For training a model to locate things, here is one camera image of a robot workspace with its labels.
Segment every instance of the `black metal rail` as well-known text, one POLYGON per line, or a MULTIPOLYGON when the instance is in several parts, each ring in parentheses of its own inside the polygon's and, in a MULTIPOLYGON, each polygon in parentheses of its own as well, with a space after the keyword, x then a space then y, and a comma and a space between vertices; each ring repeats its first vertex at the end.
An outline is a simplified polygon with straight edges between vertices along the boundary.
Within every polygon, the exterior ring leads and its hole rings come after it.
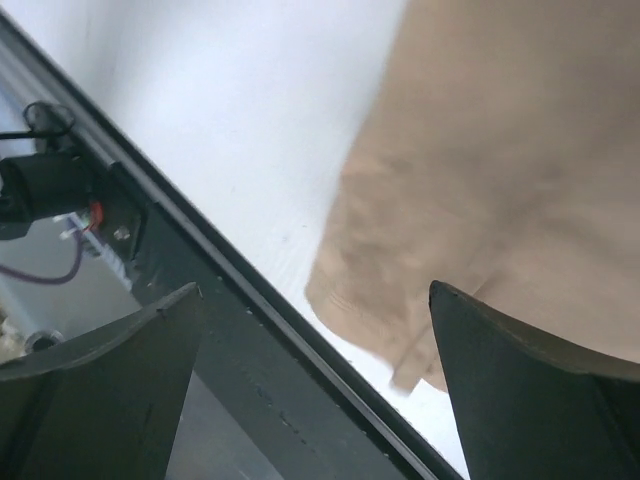
POLYGON ((136 298, 199 284, 196 372, 285 479, 460 479, 1 9, 0 82, 72 109, 76 141, 146 205, 136 298))

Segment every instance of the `bolt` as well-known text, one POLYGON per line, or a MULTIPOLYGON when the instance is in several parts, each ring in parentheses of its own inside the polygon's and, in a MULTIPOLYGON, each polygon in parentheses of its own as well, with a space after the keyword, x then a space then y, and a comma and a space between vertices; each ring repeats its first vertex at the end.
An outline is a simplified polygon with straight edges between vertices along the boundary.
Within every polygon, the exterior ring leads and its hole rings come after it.
POLYGON ((131 238, 131 233, 129 233, 129 229, 125 226, 118 227, 115 232, 113 232, 113 238, 115 238, 118 242, 122 242, 125 240, 129 240, 131 238))

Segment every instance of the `beige fabric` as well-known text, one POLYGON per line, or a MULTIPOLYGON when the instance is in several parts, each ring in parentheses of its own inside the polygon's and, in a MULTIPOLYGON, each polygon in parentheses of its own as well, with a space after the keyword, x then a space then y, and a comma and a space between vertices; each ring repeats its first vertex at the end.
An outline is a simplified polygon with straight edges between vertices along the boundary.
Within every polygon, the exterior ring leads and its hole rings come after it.
POLYGON ((307 298, 396 385, 445 388, 438 279, 640 362, 640 4, 413 0, 307 298))

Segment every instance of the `screw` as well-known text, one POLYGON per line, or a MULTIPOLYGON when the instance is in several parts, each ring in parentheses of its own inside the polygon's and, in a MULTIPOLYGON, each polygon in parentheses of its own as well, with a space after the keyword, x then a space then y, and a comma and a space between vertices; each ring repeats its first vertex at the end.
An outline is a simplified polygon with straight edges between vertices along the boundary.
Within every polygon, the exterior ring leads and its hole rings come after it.
POLYGON ((129 240, 131 238, 131 233, 129 233, 129 229, 125 226, 118 227, 115 232, 113 232, 113 238, 115 238, 118 242, 122 242, 125 240, 129 240))

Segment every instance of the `white surface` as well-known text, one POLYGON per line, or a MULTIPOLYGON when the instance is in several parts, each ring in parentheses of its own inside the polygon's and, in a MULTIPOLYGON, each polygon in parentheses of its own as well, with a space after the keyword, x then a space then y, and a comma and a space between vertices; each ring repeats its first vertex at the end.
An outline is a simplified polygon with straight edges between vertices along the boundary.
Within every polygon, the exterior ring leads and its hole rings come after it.
POLYGON ((466 475, 446 395, 410 397, 303 286, 404 0, 0 0, 358 371, 466 475))

